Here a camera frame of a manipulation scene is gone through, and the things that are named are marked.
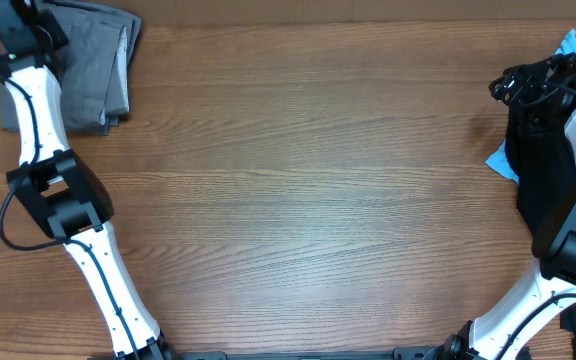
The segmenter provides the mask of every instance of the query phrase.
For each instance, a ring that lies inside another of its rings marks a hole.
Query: gray cloth
[[[61,111],[67,131],[107,135],[129,110],[127,67],[141,19],[105,5],[73,0],[46,1],[68,36],[57,52],[64,66]],[[12,97],[0,84],[2,127],[17,130]]]

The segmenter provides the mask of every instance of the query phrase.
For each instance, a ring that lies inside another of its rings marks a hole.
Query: blue cloth
[[[561,45],[555,51],[555,55],[558,54],[576,54],[576,31],[575,29],[570,30],[568,35],[561,42]],[[501,143],[499,149],[486,160],[486,165],[491,169],[499,173],[499,175],[505,177],[509,180],[514,180],[519,184],[519,176],[512,171],[510,164],[508,163],[508,158],[506,158],[506,140]]]

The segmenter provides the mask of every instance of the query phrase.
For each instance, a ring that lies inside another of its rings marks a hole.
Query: wooden table
[[[484,164],[488,83],[576,21],[147,28],[131,113],[72,147],[108,188],[122,254],[179,351],[434,345],[530,262],[515,185]],[[4,174],[18,136],[0,130]],[[15,241],[43,241],[19,204]],[[571,358],[553,321],[536,359]],[[0,242],[0,359],[111,350],[62,248]]]

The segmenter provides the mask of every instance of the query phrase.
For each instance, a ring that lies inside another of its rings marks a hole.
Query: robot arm
[[[565,79],[576,78],[576,58],[569,56],[561,59],[569,61],[568,64],[560,63],[566,71],[563,75]],[[550,65],[555,62],[547,60],[525,67],[534,69],[540,64]],[[523,72],[521,67],[511,70],[507,70],[504,77],[491,84],[491,93],[509,106],[519,102],[519,106],[528,109],[525,104],[535,101],[531,86],[538,91],[544,87],[538,81],[529,84],[533,75],[525,74],[530,73],[530,70]],[[575,100],[566,98],[566,95],[545,103],[545,107],[548,111],[558,107],[557,111],[565,114],[566,107],[575,106]],[[576,168],[576,108],[569,114],[564,133],[570,142]],[[466,324],[460,334],[449,338],[444,345],[442,360],[515,359],[521,348],[539,330],[557,314],[576,303],[576,184],[541,226],[533,240],[532,252],[536,259],[528,271],[488,313]]]
[[[41,144],[36,164],[15,195],[48,237],[64,243],[81,269],[108,326],[116,358],[170,358],[173,350],[139,298],[122,261],[110,221],[110,198],[68,144],[61,118],[61,88],[55,76],[59,64],[52,56],[55,48],[67,41],[65,35],[49,12],[38,12],[34,3],[24,1],[0,1],[0,29],[5,29],[0,40],[8,50],[0,55],[0,74],[30,95]],[[50,42],[43,41],[42,34],[49,34]],[[6,88],[19,122],[19,165],[31,164],[36,139],[30,107],[17,88],[7,82]],[[11,185],[25,176],[21,168],[7,174]],[[41,194],[62,181],[68,189],[48,197]]]

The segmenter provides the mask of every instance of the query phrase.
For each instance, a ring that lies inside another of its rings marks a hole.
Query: wood grain surface
[[[148,28],[131,114],[71,146],[105,183],[126,265],[180,351],[387,350],[443,342],[526,269],[515,185],[486,167],[487,91],[576,21]],[[4,174],[17,134],[0,130]],[[43,236],[13,204],[15,241]],[[553,321],[536,359],[570,359]],[[111,344],[61,248],[0,242],[0,359]]]
[[[576,19],[568,0],[95,0],[146,26]]]

